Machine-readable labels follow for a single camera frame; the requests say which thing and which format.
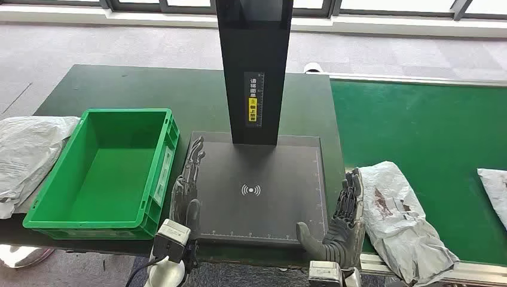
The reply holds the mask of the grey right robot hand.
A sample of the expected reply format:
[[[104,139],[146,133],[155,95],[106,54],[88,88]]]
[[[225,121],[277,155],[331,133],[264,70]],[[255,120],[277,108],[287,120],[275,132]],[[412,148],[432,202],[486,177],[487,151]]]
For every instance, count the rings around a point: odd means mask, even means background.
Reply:
[[[328,221],[328,230],[318,241],[306,223],[296,224],[297,239],[314,261],[336,262],[349,269],[360,265],[360,255],[365,236],[364,186],[359,168],[346,173],[342,190],[335,205],[335,212]]]

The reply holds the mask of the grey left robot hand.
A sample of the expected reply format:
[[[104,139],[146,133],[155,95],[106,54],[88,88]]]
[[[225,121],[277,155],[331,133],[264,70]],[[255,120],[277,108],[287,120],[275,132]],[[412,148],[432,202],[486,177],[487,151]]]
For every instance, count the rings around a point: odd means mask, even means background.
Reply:
[[[172,188],[170,219],[191,230],[190,240],[197,240],[200,236],[201,202],[197,198],[197,179],[205,155],[204,138],[200,136],[190,145],[182,173]]]

